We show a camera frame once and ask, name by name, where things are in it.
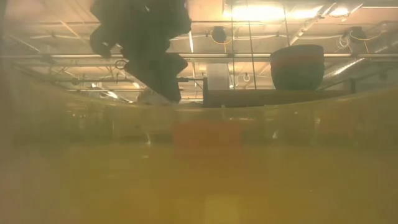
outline wire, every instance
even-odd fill
[[[346,39],[346,40],[344,40],[344,39],[343,39],[343,36],[340,36],[340,38],[339,38],[339,40],[338,40],[337,47],[338,47],[339,49],[345,49],[345,48],[349,47],[350,43],[351,43],[351,41],[350,41],[349,38]]]
[[[369,49],[368,49],[368,45],[366,44],[366,41],[364,41],[363,43],[365,44],[366,51],[369,53]]]
[[[382,33],[380,33],[380,34],[379,34],[379,35],[377,35],[377,36],[374,36],[374,37],[368,38],[368,39],[361,39],[361,38],[354,37],[354,36],[353,36],[353,31],[351,31],[351,32],[349,33],[349,35],[350,35],[352,38],[354,38],[354,39],[356,39],[356,40],[362,40],[362,41],[374,40],[374,39],[376,39],[376,38],[380,37],[380,36],[381,36],[381,34],[382,34]]]
[[[353,49],[351,48],[350,45],[348,45],[348,48],[349,48],[349,50],[351,51],[351,53],[354,53],[354,52],[353,52]]]

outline metal pipe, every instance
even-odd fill
[[[246,7],[247,8],[249,7],[248,0],[246,0]],[[252,36],[251,36],[250,20],[248,22],[249,22],[250,52],[251,52],[251,64],[252,64],[252,69],[253,69],[254,89],[257,90],[256,69],[254,68],[254,56],[253,56],[254,52],[253,52],[253,41],[252,41]]]
[[[289,28],[287,25],[287,16],[286,16],[286,7],[285,4],[284,5],[284,17],[285,17],[285,29],[286,29],[286,37],[287,37],[287,46],[290,47],[290,42],[289,42]]]
[[[347,82],[348,80],[352,80],[355,79],[356,82],[370,78],[370,77],[374,77],[376,75],[380,75],[383,72],[387,72],[388,70],[392,70],[397,68],[397,66],[395,66],[395,63],[393,64],[389,64],[389,66],[385,66],[380,70],[380,67],[377,67],[375,65],[371,65],[369,66],[369,68],[366,69],[365,74],[363,74],[364,72],[357,72],[355,75],[353,75],[352,77],[348,77],[346,79],[342,79],[339,80],[338,82],[333,82],[327,85],[323,85],[321,88],[319,88],[318,90],[326,90],[330,87],[333,87],[335,85]]]
[[[376,57],[384,56],[387,58],[395,57],[395,54],[384,54],[383,52],[387,52],[389,49],[394,48],[398,45],[398,32],[392,34],[391,36],[387,36],[385,38],[382,37],[382,40],[375,42],[374,44],[368,44],[368,49],[373,55],[377,55]],[[360,67],[364,63],[366,63],[366,56],[369,54],[359,54],[356,59],[350,60],[349,62],[339,64],[338,66],[331,67],[326,70],[325,76],[323,77],[323,84],[321,87],[327,85],[330,82],[338,82],[341,79],[347,79],[349,76],[349,68],[352,66]]]
[[[13,40],[16,40],[16,41],[22,43],[22,44],[25,45],[25,46],[28,46],[30,49],[36,51],[38,54],[40,53],[40,50],[39,50],[38,48],[36,48],[36,47],[34,47],[33,45],[31,45],[31,44],[29,44],[29,43],[27,43],[27,42],[21,40],[20,38],[14,37],[13,35],[7,35],[7,36],[10,37],[10,38],[13,39]]]
[[[214,25],[214,24],[229,24],[230,21],[192,21],[193,25]],[[252,26],[264,26],[264,22],[261,21],[251,21]],[[279,21],[271,22],[272,24],[280,24]],[[97,21],[91,22],[66,22],[66,25],[73,26],[98,26],[100,23]],[[247,25],[247,21],[234,21],[236,26]],[[37,23],[27,23],[22,26],[31,26],[31,27],[62,27],[64,26],[61,22],[37,22]]]
[[[381,53],[383,51],[378,51],[375,53],[365,53],[365,54],[357,54],[357,57],[361,58],[392,58],[398,57],[398,54],[395,53]],[[202,58],[202,59],[222,59],[222,58],[232,58],[230,54],[213,54],[213,53],[178,53],[181,57],[185,59],[195,59],[195,58]],[[259,59],[269,59],[271,53],[238,53],[235,54],[235,58],[259,58]],[[34,55],[0,55],[0,58],[3,59],[13,59],[13,60],[28,60],[28,59],[41,59],[43,57],[50,56],[53,59],[103,59],[100,55],[96,54],[53,54],[53,55],[46,55],[46,54],[34,54]],[[325,58],[352,58],[353,55],[349,53],[338,54],[338,53],[325,53]],[[123,58],[121,54],[114,54],[112,55],[113,59]]]
[[[178,82],[189,82],[189,81],[202,81],[202,78],[185,78],[185,77],[180,77],[177,78]],[[135,83],[136,81],[128,79],[128,78],[121,78],[121,79],[69,79],[69,80],[48,80],[48,82],[68,82],[68,83],[118,83],[118,82],[129,82],[129,83]]]
[[[233,4],[233,2],[231,2],[231,12],[233,11],[233,6],[234,6],[234,4]],[[235,32],[234,32],[234,17],[233,17],[233,15],[231,15],[232,72],[233,72],[233,77],[234,77],[233,85],[234,85],[234,90],[235,90],[236,85],[235,85],[235,46],[234,46],[235,43],[234,43],[234,35],[235,35]]]
[[[100,90],[89,90],[89,89],[67,89],[66,91],[74,91],[74,92],[142,92],[145,89],[137,88],[137,89],[100,89]],[[190,91],[190,92],[200,92],[202,89],[180,89],[180,91]]]
[[[318,10],[317,15],[305,21],[304,25],[293,35],[293,38],[289,40],[289,44],[293,45],[298,39],[304,35],[306,31],[308,31],[316,22],[318,22],[322,17],[327,16],[332,10],[332,8],[336,7],[336,3],[325,4],[321,9]]]
[[[367,2],[362,6],[363,9],[397,9],[398,2],[397,1],[389,1],[389,2]]]
[[[189,46],[190,46],[190,48],[191,48],[191,53],[193,53],[193,38],[192,38],[192,32],[190,31],[189,33],[188,33],[188,35],[189,35]],[[196,73],[196,69],[195,69],[195,62],[191,62],[191,64],[192,64],[192,76],[193,76],[193,78],[196,78],[197,77],[197,73]]]
[[[191,101],[191,102],[195,102],[195,101],[203,101],[203,99],[182,98],[181,101]]]
[[[352,57],[344,57],[344,58],[339,58],[339,57],[328,57],[328,62],[337,62],[341,63],[341,61],[347,61],[352,59]],[[234,60],[235,62],[251,62],[250,58],[241,58],[240,60],[236,60],[234,58],[224,58],[224,59],[216,59],[216,61],[222,61],[222,62],[230,62],[231,60]],[[254,58],[255,62],[268,62],[268,58]],[[374,57],[372,58],[372,61],[375,62],[396,62],[398,61],[398,57]],[[91,62],[91,63],[74,63],[74,62],[64,62],[64,61],[57,61],[55,65],[49,65],[47,63],[43,62],[36,62],[34,60],[25,60],[25,61],[18,61],[18,65],[25,66],[25,67],[67,67],[67,68],[73,68],[73,67],[109,67],[109,66],[114,66],[114,62],[107,62],[107,61],[99,61],[99,62]]]

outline ceiling duct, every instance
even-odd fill
[[[393,34],[385,34],[384,37],[379,38],[373,44],[368,44],[369,53],[391,53],[396,51],[398,45],[398,32]],[[325,71],[323,77],[322,87],[331,83],[337,83],[345,80],[353,74],[353,70],[361,69],[363,66],[369,65],[369,60],[366,58],[356,58],[346,63],[338,64]]]

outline ceiling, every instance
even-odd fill
[[[308,1],[290,1],[286,3],[287,8],[294,10]],[[341,49],[338,45],[339,35],[346,29],[353,26],[361,26],[366,31],[368,37],[376,36],[381,32],[391,31],[398,28],[398,8],[375,8],[377,4],[380,6],[384,3],[392,4],[389,0],[378,0],[366,2],[363,7],[354,11],[348,17],[331,17],[326,16],[319,19],[308,30],[294,42],[298,44],[318,44],[324,47],[325,53],[350,53],[348,48]],[[43,74],[45,77],[68,79],[109,79],[117,78],[118,80],[127,77],[134,80],[134,77],[114,67],[114,63],[119,59],[103,60],[93,55],[88,39],[90,34],[98,26],[98,21],[90,13],[90,6],[93,0],[9,0],[7,8],[6,22],[6,38],[10,43],[14,43],[17,47],[25,50],[20,51],[14,48],[6,51],[8,55],[15,54],[50,54],[58,55],[59,58],[53,58],[56,64],[49,66],[48,61],[37,59],[13,59],[13,61]],[[324,1],[315,1],[315,4],[323,5]],[[245,82],[244,76],[248,74],[250,77],[256,74],[257,88],[272,88],[272,80],[270,76],[270,68],[268,66],[267,57],[261,57],[262,53],[272,53],[276,50],[287,46],[287,30],[289,37],[303,29],[303,25],[308,23],[307,19],[288,19],[287,29],[285,22],[252,21],[250,27],[248,22],[234,22],[231,28],[231,18],[223,16],[222,0],[188,0],[187,7],[192,18],[192,36],[193,36],[193,54],[190,48],[188,35],[173,40],[170,52],[187,53],[190,58],[189,66],[179,75],[180,77],[192,77],[195,68],[195,76],[201,78],[206,75],[207,63],[228,63],[230,72],[235,70],[236,88],[255,88],[251,81]],[[224,26],[229,37],[232,32],[236,40],[233,45],[214,43],[210,37],[206,37],[214,26]],[[234,48],[236,54],[242,57],[233,60],[224,53],[231,53]],[[255,53],[255,62],[251,62],[251,52]],[[119,53],[119,49],[114,49],[114,54]],[[335,60],[326,59],[326,65],[336,63]],[[78,85],[67,84],[67,88],[88,88],[90,83],[81,83]],[[136,89],[137,85],[132,82],[104,82],[102,88],[106,89]],[[193,82],[181,83],[182,89],[191,91],[183,91],[184,99],[201,98],[200,88]],[[138,91],[117,92],[121,98],[134,101],[139,94]]]

